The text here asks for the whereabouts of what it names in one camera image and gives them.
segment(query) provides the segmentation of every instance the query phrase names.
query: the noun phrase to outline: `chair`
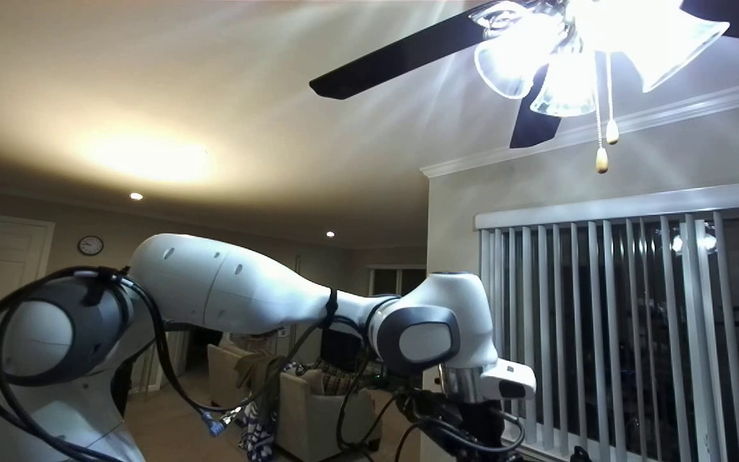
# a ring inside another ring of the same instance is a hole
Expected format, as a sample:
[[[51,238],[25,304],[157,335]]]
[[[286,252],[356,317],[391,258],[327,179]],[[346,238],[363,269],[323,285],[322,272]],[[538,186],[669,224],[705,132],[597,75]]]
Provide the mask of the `chair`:
[[[338,412],[345,396],[323,396],[323,373],[308,370],[302,374],[281,374],[281,417],[277,417],[277,447],[291,453],[300,462],[322,462],[338,455]],[[360,442],[376,424],[376,400],[368,390],[349,399],[345,412],[341,437],[345,442]],[[379,426],[368,437],[378,447]]]
[[[218,347],[207,345],[207,394],[214,406],[229,408],[248,396],[247,381],[238,374],[238,362],[254,354],[257,351],[242,349],[229,338],[218,341]]]

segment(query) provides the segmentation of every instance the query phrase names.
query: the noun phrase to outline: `white robotic arm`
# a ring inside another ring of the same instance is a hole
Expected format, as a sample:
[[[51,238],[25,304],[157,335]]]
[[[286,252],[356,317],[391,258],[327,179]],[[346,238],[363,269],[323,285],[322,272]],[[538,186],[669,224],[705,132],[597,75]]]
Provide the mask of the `white robotic arm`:
[[[442,364],[449,400],[473,408],[491,404],[488,390],[499,382],[533,390],[528,367],[499,358],[474,276],[432,276],[404,299],[360,299],[245,247],[159,233],[133,252],[125,276],[51,276],[0,304],[0,388],[7,399],[0,406],[0,460],[59,460],[70,442],[87,447],[82,460],[141,460],[111,406],[111,377],[155,338],[152,305],[164,324],[227,335],[338,320],[396,373]],[[68,445],[48,447],[34,426]]]

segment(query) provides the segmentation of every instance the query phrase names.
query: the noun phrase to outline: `vertical blind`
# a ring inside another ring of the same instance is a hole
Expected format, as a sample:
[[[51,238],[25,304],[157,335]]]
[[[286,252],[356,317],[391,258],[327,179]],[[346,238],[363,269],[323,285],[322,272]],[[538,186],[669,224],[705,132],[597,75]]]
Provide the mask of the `vertical blind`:
[[[526,445],[739,460],[739,210],[481,225],[500,354],[538,390]]]

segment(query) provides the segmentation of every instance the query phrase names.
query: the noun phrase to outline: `ceiling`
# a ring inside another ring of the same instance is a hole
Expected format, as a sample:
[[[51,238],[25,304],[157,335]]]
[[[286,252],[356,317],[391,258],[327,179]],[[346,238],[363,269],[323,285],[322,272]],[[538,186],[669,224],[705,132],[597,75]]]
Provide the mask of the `ceiling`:
[[[308,83],[469,5],[0,0],[0,190],[306,243],[423,247],[427,174],[522,154],[506,150],[515,104],[481,83],[469,52],[351,101]],[[651,95],[637,88],[622,61],[622,120],[739,95],[739,39]],[[564,120],[563,139],[591,123]]]

